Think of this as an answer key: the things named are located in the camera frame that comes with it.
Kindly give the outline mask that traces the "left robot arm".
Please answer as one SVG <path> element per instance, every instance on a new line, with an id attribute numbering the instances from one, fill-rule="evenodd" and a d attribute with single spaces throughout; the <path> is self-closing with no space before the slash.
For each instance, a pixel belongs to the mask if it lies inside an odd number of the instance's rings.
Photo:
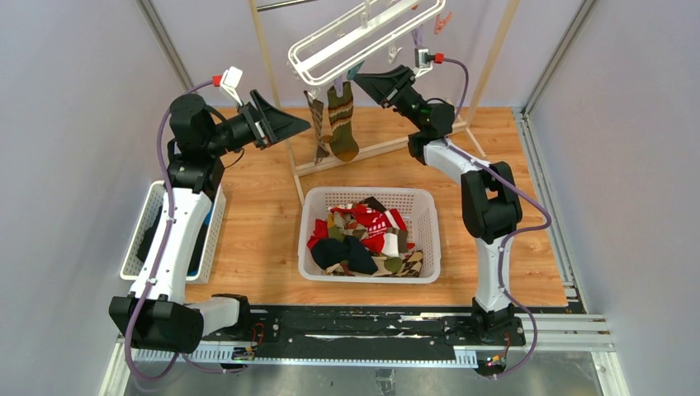
<path id="1" fill-rule="evenodd" d="M 310 128 L 310 123 L 269 104 L 256 90 L 236 116 L 225 119 L 203 97 L 175 99 L 166 118 L 165 194 L 159 222 L 142 271 L 125 297 L 115 297 L 109 315 L 132 348 L 189 354 L 201 339 L 223 330 L 240 341 L 253 330 L 248 299 L 212 295 L 184 301 L 188 268 L 201 227 L 211 213 L 225 166 L 221 157 L 248 144 L 266 149 Z"/>

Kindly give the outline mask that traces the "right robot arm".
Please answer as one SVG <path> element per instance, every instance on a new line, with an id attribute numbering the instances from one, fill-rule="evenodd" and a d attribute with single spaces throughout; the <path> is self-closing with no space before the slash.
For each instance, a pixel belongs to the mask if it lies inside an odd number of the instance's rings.
<path id="1" fill-rule="evenodd" d="M 449 176 L 460 188 L 461 216 L 474 238 L 478 284 L 472 300 L 471 331 L 482 343 L 512 341 L 522 326 L 505 294 L 511 242 L 523 211 L 516 192 L 504 185 L 513 180 L 505 162 L 478 160 L 448 138 L 456 109 L 450 102 L 430 101 L 414 89 L 415 74 L 399 66 L 385 73 L 359 73 L 354 82 L 378 105 L 390 108 L 417 127 L 408 137 L 410 155 Z"/>

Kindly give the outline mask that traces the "white plastic clip hanger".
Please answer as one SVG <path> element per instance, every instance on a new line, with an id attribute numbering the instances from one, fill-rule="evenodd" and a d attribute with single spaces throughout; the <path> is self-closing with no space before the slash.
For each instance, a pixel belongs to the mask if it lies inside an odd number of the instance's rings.
<path id="1" fill-rule="evenodd" d="M 444 1 L 361 1 L 293 44 L 288 64 L 310 87 L 322 87 L 430 21 Z"/>

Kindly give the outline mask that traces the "brown striped sock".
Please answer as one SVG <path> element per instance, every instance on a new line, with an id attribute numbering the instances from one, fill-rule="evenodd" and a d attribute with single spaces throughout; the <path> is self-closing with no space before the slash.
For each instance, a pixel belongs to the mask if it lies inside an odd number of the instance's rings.
<path id="1" fill-rule="evenodd" d="M 315 156 L 314 165 L 319 165 L 324 159 L 330 156 L 329 149 L 324 142 L 323 125 L 324 125 L 324 108 L 325 104 L 318 98 L 318 91 L 308 91 L 304 90 L 304 96 L 309 108 L 312 127 L 315 132 Z"/>

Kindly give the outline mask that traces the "olive green striped sock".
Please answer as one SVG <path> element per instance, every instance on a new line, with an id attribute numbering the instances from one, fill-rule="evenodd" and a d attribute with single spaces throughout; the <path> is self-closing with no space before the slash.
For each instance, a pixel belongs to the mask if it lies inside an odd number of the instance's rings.
<path id="1" fill-rule="evenodd" d="M 359 146 L 352 134 L 352 84 L 349 81 L 343 82 L 342 90 L 341 96 L 338 96 L 335 87 L 331 87 L 327 93 L 329 125 L 332 132 L 329 146 L 338 160 L 348 163 L 359 154 Z"/>

